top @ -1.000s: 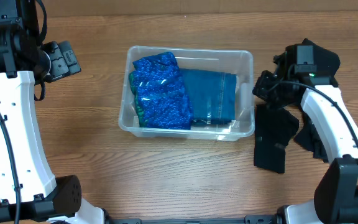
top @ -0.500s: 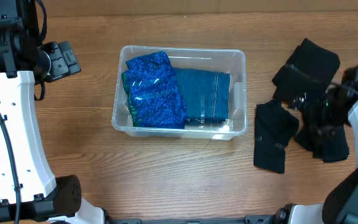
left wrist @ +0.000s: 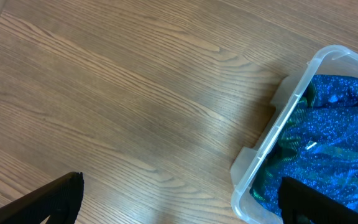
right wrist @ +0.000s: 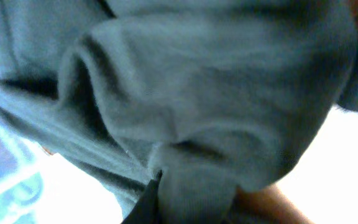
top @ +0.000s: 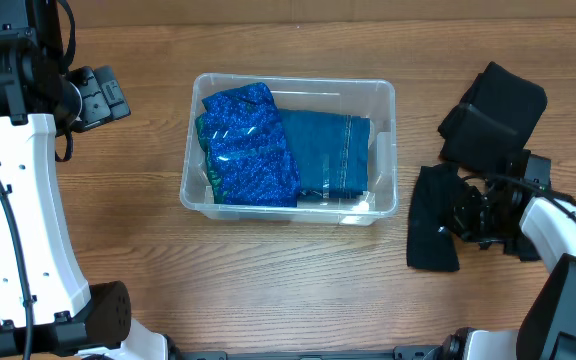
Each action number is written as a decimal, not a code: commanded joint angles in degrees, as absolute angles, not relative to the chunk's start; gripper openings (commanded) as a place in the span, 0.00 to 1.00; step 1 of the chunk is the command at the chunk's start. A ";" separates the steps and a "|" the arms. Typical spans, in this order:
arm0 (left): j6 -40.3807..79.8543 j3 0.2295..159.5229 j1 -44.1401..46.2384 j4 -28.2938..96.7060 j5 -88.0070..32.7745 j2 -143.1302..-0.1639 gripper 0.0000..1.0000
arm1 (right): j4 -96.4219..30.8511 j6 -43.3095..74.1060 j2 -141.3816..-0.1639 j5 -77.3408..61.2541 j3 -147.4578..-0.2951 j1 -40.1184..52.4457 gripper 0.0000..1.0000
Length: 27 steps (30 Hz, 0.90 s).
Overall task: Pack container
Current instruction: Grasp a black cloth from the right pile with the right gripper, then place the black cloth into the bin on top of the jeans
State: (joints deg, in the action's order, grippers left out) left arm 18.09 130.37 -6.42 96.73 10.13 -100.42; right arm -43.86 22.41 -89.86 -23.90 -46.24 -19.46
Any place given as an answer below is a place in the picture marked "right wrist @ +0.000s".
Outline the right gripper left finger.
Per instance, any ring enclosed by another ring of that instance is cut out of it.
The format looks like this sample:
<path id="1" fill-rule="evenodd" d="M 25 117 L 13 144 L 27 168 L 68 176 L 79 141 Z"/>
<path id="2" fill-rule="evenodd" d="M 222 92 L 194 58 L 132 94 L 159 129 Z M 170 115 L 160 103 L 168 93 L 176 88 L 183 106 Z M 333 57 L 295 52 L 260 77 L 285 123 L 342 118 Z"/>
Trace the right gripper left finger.
<path id="1" fill-rule="evenodd" d="M 162 171 L 160 170 L 156 178 L 148 183 L 142 196 L 122 224 L 161 224 L 158 208 L 158 187 L 161 178 Z"/>

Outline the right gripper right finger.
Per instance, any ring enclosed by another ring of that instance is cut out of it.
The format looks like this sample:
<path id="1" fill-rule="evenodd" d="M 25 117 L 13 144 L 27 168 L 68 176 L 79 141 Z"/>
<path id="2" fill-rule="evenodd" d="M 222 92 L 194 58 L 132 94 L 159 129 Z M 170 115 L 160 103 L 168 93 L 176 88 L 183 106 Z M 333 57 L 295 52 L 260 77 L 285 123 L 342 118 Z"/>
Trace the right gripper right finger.
<path id="1" fill-rule="evenodd" d="M 236 189 L 235 204 L 242 212 L 249 212 L 275 223 L 313 224 L 278 187 L 270 185 L 257 192 Z"/>

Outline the small black garment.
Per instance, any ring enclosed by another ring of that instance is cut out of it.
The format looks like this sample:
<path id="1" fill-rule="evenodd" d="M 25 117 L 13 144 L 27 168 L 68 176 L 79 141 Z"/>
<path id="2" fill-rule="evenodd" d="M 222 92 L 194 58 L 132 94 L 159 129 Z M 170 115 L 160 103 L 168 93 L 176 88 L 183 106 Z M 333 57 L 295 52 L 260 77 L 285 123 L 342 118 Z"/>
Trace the small black garment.
<path id="1" fill-rule="evenodd" d="M 358 1 L 0 1 L 0 122 L 161 223 L 242 212 L 333 105 L 358 112 Z"/>

